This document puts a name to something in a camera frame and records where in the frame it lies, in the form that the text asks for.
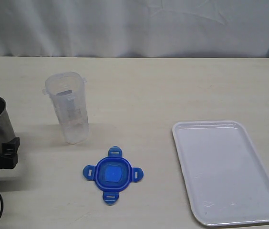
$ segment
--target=tray rim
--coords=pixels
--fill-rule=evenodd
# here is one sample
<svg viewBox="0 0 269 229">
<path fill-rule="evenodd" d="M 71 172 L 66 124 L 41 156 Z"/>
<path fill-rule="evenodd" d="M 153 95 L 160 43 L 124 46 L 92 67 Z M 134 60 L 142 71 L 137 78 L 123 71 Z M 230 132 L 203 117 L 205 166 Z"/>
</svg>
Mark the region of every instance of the tray rim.
<svg viewBox="0 0 269 229">
<path fill-rule="evenodd" d="M 237 125 L 239 125 L 243 132 L 245 133 L 245 136 L 246 138 L 248 139 L 249 143 L 251 144 L 252 148 L 253 148 L 253 153 L 255 154 L 258 162 L 260 163 L 262 169 L 264 170 L 265 172 L 265 175 L 266 175 L 266 178 L 269 180 L 269 173 L 268 171 L 266 170 L 259 154 L 257 153 L 257 150 L 256 150 L 256 147 L 255 145 L 253 144 L 249 134 L 247 133 L 245 127 L 243 124 L 237 122 L 237 121 L 233 121 L 233 120 L 217 120 L 217 121 L 184 121 L 184 122 L 177 122 L 173 125 L 172 127 L 172 132 L 173 132 L 173 137 L 174 137 L 174 142 L 175 142 L 175 145 L 176 145 L 176 150 L 177 150 L 177 154 L 178 154 L 178 159 L 179 159 L 179 163 L 180 163 L 180 166 L 181 166 L 181 170 L 182 170 L 182 174 L 183 174 L 183 178 L 184 178 L 184 183 L 185 183 L 185 186 L 186 186 L 186 192 L 187 192 L 187 196 L 188 196 L 188 200 L 189 200 L 189 203 L 190 203 L 190 207 L 191 207 L 191 211 L 194 215 L 194 217 L 196 218 L 196 220 L 205 225 L 205 226 L 208 226 L 208 227 L 222 227 L 222 226 L 233 226 L 233 225 L 246 225 L 246 224 L 262 224 L 262 223 L 269 223 L 269 219 L 265 219 L 265 220 L 249 220 L 249 221 L 240 221 L 240 222 L 228 222 L 228 223 L 207 223 L 205 222 L 198 214 L 196 214 L 196 209 L 195 209 L 195 205 L 194 205 L 194 200 L 193 200 L 193 195 L 192 195 L 192 189 L 189 187 L 189 184 L 187 183 L 187 180 L 189 179 L 188 175 L 186 174 L 186 169 L 185 169 L 185 165 L 181 162 L 181 149 L 180 149 L 180 146 L 179 146 L 179 140 L 178 140 L 178 137 L 177 137 L 177 133 L 176 133 L 176 127 L 178 125 L 181 125 L 181 124 L 209 124 L 209 123 L 215 123 L 215 124 L 220 124 L 220 123 L 235 123 Z"/>
</svg>

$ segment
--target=white plastic tray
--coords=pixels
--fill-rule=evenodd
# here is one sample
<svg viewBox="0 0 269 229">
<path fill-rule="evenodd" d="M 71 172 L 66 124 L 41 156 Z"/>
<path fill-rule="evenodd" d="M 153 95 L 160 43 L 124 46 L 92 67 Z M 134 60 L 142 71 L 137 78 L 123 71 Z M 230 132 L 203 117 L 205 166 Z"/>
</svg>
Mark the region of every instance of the white plastic tray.
<svg viewBox="0 0 269 229">
<path fill-rule="evenodd" d="M 191 209 L 200 223 L 269 222 L 269 176 L 241 124 L 180 122 L 173 135 Z"/>
</svg>

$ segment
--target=table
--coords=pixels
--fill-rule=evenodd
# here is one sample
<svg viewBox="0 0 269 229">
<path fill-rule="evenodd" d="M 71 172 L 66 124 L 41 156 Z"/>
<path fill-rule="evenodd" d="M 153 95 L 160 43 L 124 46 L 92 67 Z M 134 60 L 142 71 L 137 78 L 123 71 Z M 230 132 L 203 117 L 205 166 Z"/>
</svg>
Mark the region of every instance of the table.
<svg viewBox="0 0 269 229">
<path fill-rule="evenodd" d="M 88 81 L 91 135 L 76 145 L 64 143 L 42 94 L 48 76 L 66 71 Z M 0 96 L 21 139 L 16 168 L 0 171 L 0 229 L 203 228 L 171 133 L 178 121 L 241 122 L 269 172 L 269 59 L 0 57 Z M 82 169 L 114 145 L 145 177 L 107 206 Z"/>
</svg>

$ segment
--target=clear plastic cup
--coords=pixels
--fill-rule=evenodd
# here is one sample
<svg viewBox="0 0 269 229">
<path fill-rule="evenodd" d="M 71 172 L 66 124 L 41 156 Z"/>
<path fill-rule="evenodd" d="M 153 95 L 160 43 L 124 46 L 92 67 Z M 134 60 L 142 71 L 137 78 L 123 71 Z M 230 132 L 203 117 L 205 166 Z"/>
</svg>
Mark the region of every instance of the clear plastic cup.
<svg viewBox="0 0 269 229">
<path fill-rule="evenodd" d="M 85 78 L 73 72 L 55 74 L 45 81 L 43 93 L 50 96 L 65 141 L 70 144 L 89 135 L 85 83 Z"/>
</svg>

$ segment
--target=white backdrop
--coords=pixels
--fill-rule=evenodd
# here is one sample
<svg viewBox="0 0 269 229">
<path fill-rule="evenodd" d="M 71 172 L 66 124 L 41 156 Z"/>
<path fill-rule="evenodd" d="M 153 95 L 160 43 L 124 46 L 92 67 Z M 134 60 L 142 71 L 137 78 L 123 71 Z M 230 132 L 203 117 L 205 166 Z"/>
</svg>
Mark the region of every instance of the white backdrop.
<svg viewBox="0 0 269 229">
<path fill-rule="evenodd" d="M 269 57 L 269 0 L 0 0 L 0 56 Z"/>
</svg>

